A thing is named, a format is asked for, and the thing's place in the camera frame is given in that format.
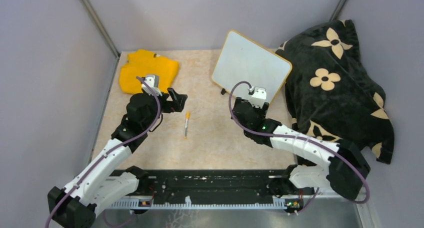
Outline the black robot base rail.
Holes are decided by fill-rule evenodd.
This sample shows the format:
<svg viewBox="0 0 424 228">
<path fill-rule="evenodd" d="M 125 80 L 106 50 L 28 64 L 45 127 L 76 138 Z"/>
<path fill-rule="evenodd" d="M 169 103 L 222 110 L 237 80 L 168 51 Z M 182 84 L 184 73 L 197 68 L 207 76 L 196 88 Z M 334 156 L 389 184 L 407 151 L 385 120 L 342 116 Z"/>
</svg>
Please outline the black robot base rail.
<svg viewBox="0 0 424 228">
<path fill-rule="evenodd" d="M 301 210 L 312 188 L 296 188 L 285 169 L 149 170 L 141 187 L 111 209 L 136 213 L 166 209 Z"/>
</svg>

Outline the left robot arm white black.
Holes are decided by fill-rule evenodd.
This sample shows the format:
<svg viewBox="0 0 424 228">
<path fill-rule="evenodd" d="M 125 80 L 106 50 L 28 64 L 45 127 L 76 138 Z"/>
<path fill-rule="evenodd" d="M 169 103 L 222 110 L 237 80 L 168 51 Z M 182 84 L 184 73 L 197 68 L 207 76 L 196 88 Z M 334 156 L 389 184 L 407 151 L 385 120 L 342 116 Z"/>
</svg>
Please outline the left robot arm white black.
<svg viewBox="0 0 424 228">
<path fill-rule="evenodd" d="M 182 112 L 186 94 L 173 88 L 159 96 L 144 90 L 132 95 L 126 114 L 100 154 L 63 188 L 53 187 L 47 195 L 48 227 L 54 220 L 62 227 L 91 227 L 106 208 L 122 197 L 136 193 L 152 195 L 149 174 L 132 166 L 118 174 L 116 168 L 147 138 L 162 113 Z"/>
</svg>

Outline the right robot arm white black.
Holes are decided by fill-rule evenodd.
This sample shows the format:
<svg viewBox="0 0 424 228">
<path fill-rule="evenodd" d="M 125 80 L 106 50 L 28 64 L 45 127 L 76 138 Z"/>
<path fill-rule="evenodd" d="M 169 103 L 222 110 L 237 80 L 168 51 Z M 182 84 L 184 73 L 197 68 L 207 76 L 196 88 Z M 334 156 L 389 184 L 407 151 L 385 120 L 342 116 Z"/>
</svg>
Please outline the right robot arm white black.
<svg viewBox="0 0 424 228">
<path fill-rule="evenodd" d="M 313 166 L 296 165 L 281 181 L 284 192 L 294 194 L 300 188 L 324 188 L 356 203 L 368 202 L 371 189 L 366 178 L 371 168 L 353 143 L 319 140 L 297 132 L 267 118 L 267 105 L 262 102 L 255 106 L 237 97 L 234 104 L 228 104 L 228 109 L 231 119 L 247 138 L 314 163 Z"/>
</svg>

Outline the yellow framed whiteboard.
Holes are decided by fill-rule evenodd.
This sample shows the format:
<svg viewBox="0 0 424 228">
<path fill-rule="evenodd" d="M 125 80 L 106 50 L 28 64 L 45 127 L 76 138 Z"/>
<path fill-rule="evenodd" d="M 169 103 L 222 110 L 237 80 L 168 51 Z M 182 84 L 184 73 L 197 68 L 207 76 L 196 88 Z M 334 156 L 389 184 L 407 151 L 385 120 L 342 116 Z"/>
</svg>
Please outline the yellow framed whiteboard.
<svg viewBox="0 0 424 228">
<path fill-rule="evenodd" d="M 267 93 L 265 101 L 271 104 L 292 69 L 292 63 L 287 59 L 238 31 L 230 30 L 211 79 L 228 92 L 240 81 L 264 88 Z"/>
</svg>

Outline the white marker pen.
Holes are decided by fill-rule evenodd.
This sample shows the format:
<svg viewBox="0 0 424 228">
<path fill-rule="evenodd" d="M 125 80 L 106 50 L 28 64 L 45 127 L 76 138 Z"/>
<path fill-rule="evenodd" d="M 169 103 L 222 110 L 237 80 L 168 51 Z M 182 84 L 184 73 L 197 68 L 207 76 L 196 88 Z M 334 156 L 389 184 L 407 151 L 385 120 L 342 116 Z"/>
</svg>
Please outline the white marker pen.
<svg viewBox="0 0 424 228">
<path fill-rule="evenodd" d="M 190 112 L 186 112 L 185 123 L 184 123 L 184 134 L 183 134 L 184 139 L 187 139 L 187 135 L 188 135 L 189 118 L 190 118 Z"/>
</svg>

